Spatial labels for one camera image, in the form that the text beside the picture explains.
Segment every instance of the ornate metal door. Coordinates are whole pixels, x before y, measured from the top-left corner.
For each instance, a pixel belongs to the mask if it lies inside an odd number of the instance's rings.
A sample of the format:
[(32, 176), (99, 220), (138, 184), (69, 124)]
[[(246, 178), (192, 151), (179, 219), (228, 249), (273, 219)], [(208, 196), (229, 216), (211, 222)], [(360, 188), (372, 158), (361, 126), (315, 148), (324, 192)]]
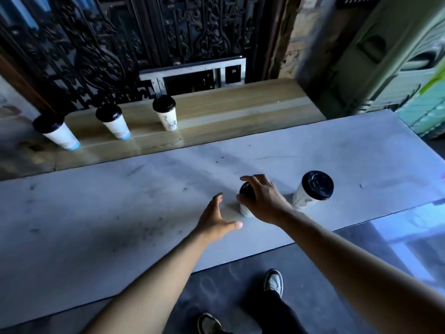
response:
[(138, 77), (147, 69), (235, 55), (252, 67), (263, 4), (0, 0), (0, 34), (45, 95), (57, 99), (56, 109), (68, 113), (153, 98), (150, 81)]

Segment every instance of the black lid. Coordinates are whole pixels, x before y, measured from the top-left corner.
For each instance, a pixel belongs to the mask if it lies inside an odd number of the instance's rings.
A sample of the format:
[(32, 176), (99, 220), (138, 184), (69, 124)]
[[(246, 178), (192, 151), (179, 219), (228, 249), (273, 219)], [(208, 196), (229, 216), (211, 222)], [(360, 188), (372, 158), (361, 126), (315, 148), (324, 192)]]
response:
[(60, 128), (63, 124), (63, 117), (57, 115), (41, 115), (37, 117), (32, 126), (41, 134), (50, 134)]
[(156, 112), (169, 112), (172, 111), (176, 106), (176, 102), (172, 96), (160, 95), (156, 97), (153, 101), (153, 110)]
[(253, 190), (252, 185), (250, 185), (249, 182), (245, 182), (243, 185), (241, 185), (241, 188), (239, 190), (240, 195), (245, 195), (246, 197), (256, 200), (255, 191)]
[(326, 200), (334, 192), (334, 182), (327, 174), (321, 171), (309, 171), (301, 179), (303, 189), (314, 199)]
[(116, 104), (107, 103), (96, 110), (96, 118), (103, 123), (115, 121), (121, 115), (122, 109)]

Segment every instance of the shoe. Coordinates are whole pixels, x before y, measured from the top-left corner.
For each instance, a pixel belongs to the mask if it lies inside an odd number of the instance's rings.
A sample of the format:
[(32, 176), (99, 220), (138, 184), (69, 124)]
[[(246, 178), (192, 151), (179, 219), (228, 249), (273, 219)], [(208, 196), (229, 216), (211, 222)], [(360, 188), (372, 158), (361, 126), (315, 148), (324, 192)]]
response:
[(264, 276), (264, 292), (269, 290), (277, 292), (280, 298), (283, 296), (283, 277), (276, 269), (269, 269)]
[(223, 330), (221, 323), (212, 314), (204, 313), (197, 320), (199, 334), (217, 334)]

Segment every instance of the forearm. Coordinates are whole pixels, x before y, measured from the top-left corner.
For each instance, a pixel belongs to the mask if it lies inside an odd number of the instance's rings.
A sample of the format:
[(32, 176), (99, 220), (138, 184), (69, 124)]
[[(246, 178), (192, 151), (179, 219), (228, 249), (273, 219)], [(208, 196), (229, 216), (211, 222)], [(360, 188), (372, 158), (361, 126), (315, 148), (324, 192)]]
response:
[(278, 225), (331, 284), (382, 333), (442, 333), (444, 298), (399, 269), (290, 212)]
[(84, 334), (162, 333), (207, 239), (192, 232), (96, 317)]

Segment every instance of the pants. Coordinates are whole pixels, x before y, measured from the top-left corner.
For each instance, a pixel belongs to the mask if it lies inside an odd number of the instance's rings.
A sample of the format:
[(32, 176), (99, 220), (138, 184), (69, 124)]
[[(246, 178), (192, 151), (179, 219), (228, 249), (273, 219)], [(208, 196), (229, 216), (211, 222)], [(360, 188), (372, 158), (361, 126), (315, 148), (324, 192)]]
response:
[[(263, 334), (308, 334), (295, 312), (281, 300), (277, 292), (264, 292), (260, 307), (256, 320)], [(221, 331), (220, 334), (232, 333)]]

